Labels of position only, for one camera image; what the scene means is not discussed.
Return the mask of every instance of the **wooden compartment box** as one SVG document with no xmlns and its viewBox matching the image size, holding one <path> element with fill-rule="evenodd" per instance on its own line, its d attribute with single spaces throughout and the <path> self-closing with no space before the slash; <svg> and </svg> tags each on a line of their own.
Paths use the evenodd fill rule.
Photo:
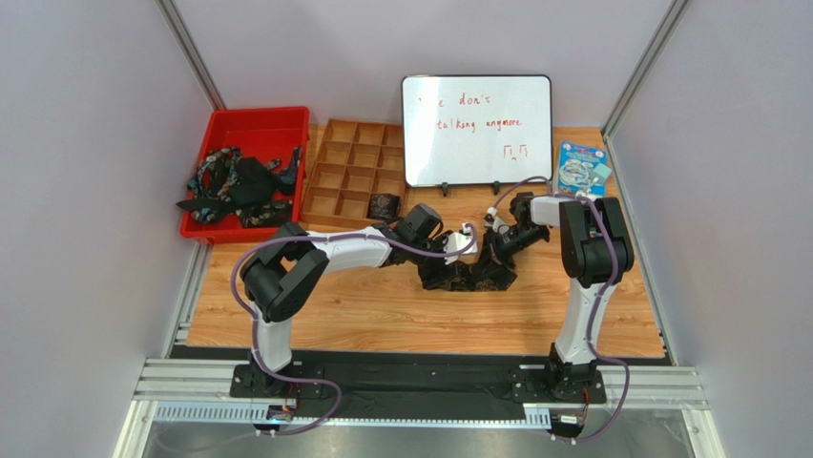
<svg viewBox="0 0 813 458">
<path fill-rule="evenodd" d="M 305 189 L 302 219 L 360 229 L 380 222 L 367 218 L 370 196 L 407 200 L 404 129 L 377 122 L 330 119 Z"/>
</svg>

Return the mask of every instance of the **wooden table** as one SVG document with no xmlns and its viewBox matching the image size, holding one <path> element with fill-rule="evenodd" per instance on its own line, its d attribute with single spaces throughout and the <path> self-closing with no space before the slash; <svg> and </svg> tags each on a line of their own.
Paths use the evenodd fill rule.
<svg viewBox="0 0 813 458">
<path fill-rule="evenodd" d="M 323 126 L 311 126 L 307 163 L 322 141 Z M 597 128 L 555 128 L 561 140 L 603 148 Z M 615 181 L 608 194 L 617 196 Z M 544 185 L 522 190 L 540 193 Z M 489 185 L 455 186 L 444 198 L 437 188 L 411 188 L 407 208 L 426 203 L 448 229 L 465 221 L 483 229 L 494 203 Z M 511 219 L 509 198 L 500 215 Z M 304 225 L 307 229 L 340 228 Z M 189 345 L 250 346 L 248 315 L 234 302 L 228 278 L 237 258 L 251 245 L 216 245 L 187 338 Z M 319 282 L 294 319 L 292 346 L 333 350 L 422 351 L 444 353 L 547 354 L 562 327 L 569 279 L 562 268 L 559 233 L 515 258 L 519 278 L 508 291 L 455 293 L 425 291 L 408 263 L 384 269 L 337 272 Z M 610 301 L 598 339 L 600 351 L 616 356 L 663 357 L 652 308 L 636 263 Z"/>
</svg>

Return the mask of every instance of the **red tray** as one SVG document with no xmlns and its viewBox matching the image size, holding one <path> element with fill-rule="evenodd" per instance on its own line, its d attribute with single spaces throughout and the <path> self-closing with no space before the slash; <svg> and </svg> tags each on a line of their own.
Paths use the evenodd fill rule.
<svg viewBox="0 0 813 458">
<path fill-rule="evenodd" d="M 244 157 L 256 157 L 263 164 L 275 158 L 282 159 L 281 169 L 290 163 L 294 148 L 302 145 L 291 218 L 300 221 L 308 120 L 309 113 L 305 107 L 216 111 L 209 118 L 197 164 L 211 150 L 237 146 Z M 278 192 L 274 198 L 285 196 Z M 184 212 L 180 222 L 182 236 L 209 244 L 263 241 L 276 232 L 276 227 L 243 228 L 235 215 L 229 215 L 217 224 L 200 224 L 192 219 L 189 212 Z"/>
</svg>

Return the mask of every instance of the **black object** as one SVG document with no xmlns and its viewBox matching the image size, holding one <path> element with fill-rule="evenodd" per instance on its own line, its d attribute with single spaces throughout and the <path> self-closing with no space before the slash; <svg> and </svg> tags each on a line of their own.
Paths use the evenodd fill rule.
<svg viewBox="0 0 813 458">
<path fill-rule="evenodd" d="M 581 431 L 584 430 L 584 425 L 563 423 L 561 417 L 561 413 L 551 412 L 551 427 L 548 429 L 550 434 L 555 434 L 559 437 L 578 437 Z"/>
<path fill-rule="evenodd" d="M 271 239 L 307 236 L 295 222 L 287 222 Z M 297 263 L 290 271 L 282 258 Z M 243 265 L 240 278 L 245 283 L 245 294 L 260 310 L 266 323 L 280 323 L 302 309 L 322 276 L 329 259 L 313 243 L 296 242 L 271 245 L 258 251 Z"/>
<path fill-rule="evenodd" d="M 524 420 L 525 410 L 511 394 L 511 370 L 516 361 L 472 356 L 398 355 L 379 352 L 295 351 L 294 363 L 280 371 L 292 375 L 298 367 L 309 378 L 325 378 L 342 387 L 336 416 L 348 419 L 392 418 L 415 420 Z M 248 368 L 250 364 L 238 367 Z M 258 392 L 269 378 L 253 369 Z M 244 372 L 235 372 L 243 383 Z M 320 393 L 301 396 L 297 416 L 320 417 L 333 405 L 335 391 L 312 385 Z M 244 391 L 241 397 L 284 397 L 287 388 L 260 396 Z"/>
<path fill-rule="evenodd" d="M 604 226 L 613 241 L 618 257 L 618 276 L 621 281 L 624 272 L 633 268 L 635 255 L 627 224 L 621 213 L 617 198 L 598 198 L 595 207 L 602 216 Z M 613 263 L 607 244 L 598 233 L 598 224 L 590 208 L 578 201 L 559 204 L 559 221 L 562 232 L 562 263 L 565 272 L 572 279 L 578 279 L 584 287 L 602 283 L 610 279 Z"/>
<path fill-rule="evenodd" d="M 302 146 L 298 146 L 288 166 L 274 173 L 272 170 L 281 164 L 279 159 L 263 165 L 255 157 L 243 157 L 237 147 L 213 150 L 186 185 L 194 198 L 177 206 L 204 224 L 221 222 L 237 213 L 243 227 L 279 226 L 291 220 L 293 212 L 272 199 L 277 191 L 285 196 L 296 193 L 301 151 Z"/>
<path fill-rule="evenodd" d="M 299 379 L 323 379 L 324 369 L 320 365 L 287 365 L 280 371 L 286 377 Z M 290 384 L 267 376 L 260 365 L 251 358 L 249 364 L 235 366 L 234 377 L 229 388 L 233 398 L 284 398 L 291 391 Z M 323 396 L 321 385 L 299 385 L 292 397 L 299 399 L 319 399 Z"/>
<path fill-rule="evenodd" d="M 574 403 L 581 404 L 584 400 L 582 387 L 587 388 L 590 394 L 590 404 L 606 404 L 607 393 L 604 387 L 604 379 L 601 372 L 594 373 L 593 382 L 590 385 L 580 386 L 568 392 L 552 392 L 548 389 L 547 381 L 551 371 L 550 364 L 544 368 L 520 369 L 511 371 L 511 391 L 513 400 L 516 403 Z"/>
<path fill-rule="evenodd" d="M 387 220 L 398 216 L 401 211 L 401 198 L 392 194 L 373 194 L 370 197 L 367 217 Z"/>
<path fill-rule="evenodd" d="M 616 283 L 621 281 L 623 273 L 628 272 L 635 261 L 633 245 L 618 199 L 598 198 L 595 207 L 607 229 L 606 236 L 598 233 L 598 223 L 590 207 L 579 201 L 559 203 L 562 264 L 568 276 L 577 279 L 585 288 L 608 281 L 612 274 L 612 258 L 603 237 L 610 238 L 617 256 L 619 269 Z M 552 343 L 544 376 L 545 388 L 558 399 L 578 396 L 582 388 L 590 389 L 600 381 L 596 365 L 595 359 L 587 364 L 565 363 L 559 357 L 555 343 Z"/>
<path fill-rule="evenodd" d="M 244 210 L 237 216 L 242 227 L 279 227 L 291 220 L 294 204 L 290 200 L 271 200 Z"/>
<path fill-rule="evenodd" d="M 596 360 L 587 364 L 563 363 L 556 351 L 556 344 L 551 343 L 548 367 L 543 380 L 545 388 L 556 399 L 578 397 L 582 388 L 589 390 L 601 381 L 601 374 L 596 370 L 596 365 Z"/>
<path fill-rule="evenodd" d="M 407 244 L 420 240 L 428 240 L 435 228 L 440 224 L 441 217 L 425 203 L 419 203 L 406 217 L 395 225 L 395 234 Z"/>
<path fill-rule="evenodd" d="M 511 200 L 511 213 L 516 224 L 509 226 L 505 232 L 487 229 L 483 234 L 480 257 L 475 264 L 460 261 L 446 264 L 445 260 L 435 259 L 420 263 L 418 275 L 424 288 L 447 291 L 508 289 L 516 280 L 513 255 L 542 239 L 549 241 L 551 237 L 547 226 L 531 222 L 532 198 L 532 193 L 520 193 Z"/>
<path fill-rule="evenodd" d="M 240 179 L 237 164 L 241 159 L 240 148 L 221 148 L 208 152 L 186 183 L 186 189 L 192 193 L 193 198 L 176 205 L 190 212 L 192 219 L 201 224 L 221 222 L 226 215 L 236 210 L 228 192 Z"/>
<path fill-rule="evenodd" d="M 302 155 L 302 145 L 294 148 L 291 154 L 291 162 L 279 173 L 273 174 L 277 188 L 284 196 L 293 196 L 297 191 L 297 173 L 300 169 L 300 159 Z"/>
</svg>

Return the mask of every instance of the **blue package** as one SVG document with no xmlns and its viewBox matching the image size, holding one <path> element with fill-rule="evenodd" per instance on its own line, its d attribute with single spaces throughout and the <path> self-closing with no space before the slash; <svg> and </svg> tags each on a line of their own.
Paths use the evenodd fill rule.
<svg viewBox="0 0 813 458">
<path fill-rule="evenodd" d="M 563 194 L 582 192 L 590 198 L 604 197 L 604 183 L 612 170 L 607 166 L 607 152 L 589 146 L 562 141 L 556 187 Z"/>
</svg>

